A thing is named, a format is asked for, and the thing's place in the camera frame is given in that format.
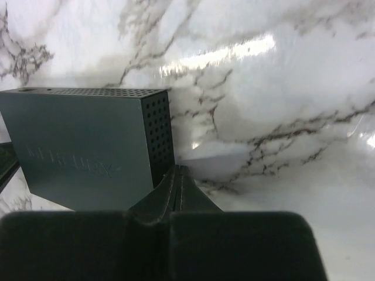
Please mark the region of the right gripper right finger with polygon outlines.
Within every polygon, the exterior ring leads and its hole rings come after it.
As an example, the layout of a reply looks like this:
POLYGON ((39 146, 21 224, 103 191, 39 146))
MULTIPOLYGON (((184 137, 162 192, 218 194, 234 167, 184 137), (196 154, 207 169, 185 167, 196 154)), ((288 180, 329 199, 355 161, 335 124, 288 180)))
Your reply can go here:
POLYGON ((224 212, 173 168, 167 218, 168 280, 326 280, 313 231, 289 211, 224 212))

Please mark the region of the black network switch box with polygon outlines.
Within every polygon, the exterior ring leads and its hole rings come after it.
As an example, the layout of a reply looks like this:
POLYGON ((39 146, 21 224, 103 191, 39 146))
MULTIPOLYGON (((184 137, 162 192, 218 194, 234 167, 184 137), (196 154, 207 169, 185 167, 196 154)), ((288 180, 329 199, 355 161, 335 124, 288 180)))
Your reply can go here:
POLYGON ((8 90, 1 115, 30 191, 72 210, 126 210, 175 164, 164 89, 8 90))

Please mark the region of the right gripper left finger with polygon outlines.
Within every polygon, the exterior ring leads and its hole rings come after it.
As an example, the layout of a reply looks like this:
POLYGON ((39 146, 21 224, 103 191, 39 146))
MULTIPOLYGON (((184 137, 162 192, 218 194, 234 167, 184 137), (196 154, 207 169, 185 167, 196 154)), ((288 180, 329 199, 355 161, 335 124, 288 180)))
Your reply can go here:
POLYGON ((176 280, 169 216, 178 168, 128 211, 21 212, 1 219, 2 280, 176 280))

